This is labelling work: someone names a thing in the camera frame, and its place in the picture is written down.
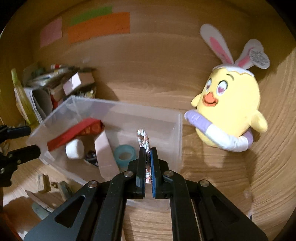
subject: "white and pink ear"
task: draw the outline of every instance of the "white and pink ear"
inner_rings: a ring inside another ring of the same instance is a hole
[[[264,48],[261,42],[257,39],[250,39],[244,46],[244,50],[241,53],[240,57],[235,61],[235,65],[243,68],[249,69],[254,66],[254,62],[251,61],[250,51],[256,49],[260,52],[264,52]]]
[[[232,55],[227,47],[225,39],[218,29],[206,23],[201,26],[200,35],[217,55],[217,57],[221,59],[223,64],[234,64]]]

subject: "plush toy eyebrow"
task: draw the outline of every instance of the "plush toy eyebrow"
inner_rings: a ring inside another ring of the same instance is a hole
[[[226,75],[229,75],[232,78],[232,80],[234,80],[234,77],[231,74],[226,74]]]

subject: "yellow body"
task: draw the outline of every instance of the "yellow body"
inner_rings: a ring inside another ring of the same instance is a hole
[[[241,136],[250,126],[258,132],[267,130],[267,122],[258,111],[259,86],[252,75],[247,72],[240,74],[237,71],[228,71],[222,67],[213,70],[209,79],[211,85],[206,84],[202,93],[191,102],[200,114],[227,134],[236,137]],[[222,94],[218,94],[217,87],[221,86],[219,83],[222,81],[227,83],[227,88]],[[203,142],[216,147],[198,129],[196,132]]]

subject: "braided rope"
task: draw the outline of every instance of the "braided rope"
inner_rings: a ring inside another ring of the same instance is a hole
[[[150,169],[150,144],[149,137],[143,129],[137,131],[138,142],[140,147],[144,147],[146,150],[146,183],[151,184],[151,169]]]

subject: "clear plastic container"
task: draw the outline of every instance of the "clear plastic container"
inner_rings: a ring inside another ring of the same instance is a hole
[[[158,157],[168,162],[169,168],[179,172],[182,162],[182,114],[178,111],[127,104],[101,99],[72,96],[61,104],[30,135],[28,145],[41,149],[40,159],[67,177],[84,185],[90,180],[102,182],[99,169],[83,160],[67,158],[65,146],[48,152],[47,142],[61,135],[81,120],[92,117],[102,120],[112,150],[128,144],[139,153],[137,130],[143,128],[150,146],[157,148]],[[151,185],[146,184],[146,198],[128,200],[129,205],[156,211],[169,210],[169,200],[152,198]]]

